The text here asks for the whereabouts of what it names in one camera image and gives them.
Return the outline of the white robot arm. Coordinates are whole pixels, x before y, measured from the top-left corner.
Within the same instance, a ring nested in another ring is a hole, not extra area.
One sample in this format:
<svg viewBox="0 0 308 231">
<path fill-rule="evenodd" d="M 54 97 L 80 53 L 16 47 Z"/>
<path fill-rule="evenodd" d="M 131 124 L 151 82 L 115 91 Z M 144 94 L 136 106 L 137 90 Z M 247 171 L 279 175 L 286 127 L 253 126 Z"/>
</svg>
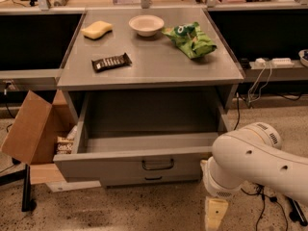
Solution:
<svg viewBox="0 0 308 231">
<path fill-rule="evenodd" d="M 249 181 L 308 205 L 308 158 L 285 152 L 278 132 L 255 122 L 218 136 L 212 156 L 200 163 L 212 197 L 228 198 Z"/>
</svg>

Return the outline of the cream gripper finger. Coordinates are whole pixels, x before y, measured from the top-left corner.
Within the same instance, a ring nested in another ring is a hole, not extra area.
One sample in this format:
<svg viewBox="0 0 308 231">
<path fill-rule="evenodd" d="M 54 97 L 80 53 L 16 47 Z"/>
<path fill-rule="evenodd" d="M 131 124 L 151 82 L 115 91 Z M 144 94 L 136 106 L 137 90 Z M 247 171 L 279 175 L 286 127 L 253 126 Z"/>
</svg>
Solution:
<svg viewBox="0 0 308 231">
<path fill-rule="evenodd" d="M 205 231 L 218 231 L 228 209 L 228 201 L 207 197 L 205 200 Z"/>
<path fill-rule="evenodd" d="M 201 160 L 200 161 L 200 167 L 201 167 L 201 170 L 202 170 L 202 177 L 206 176 L 206 173 L 207 173 L 207 163 L 208 163 L 207 160 Z"/>
</svg>

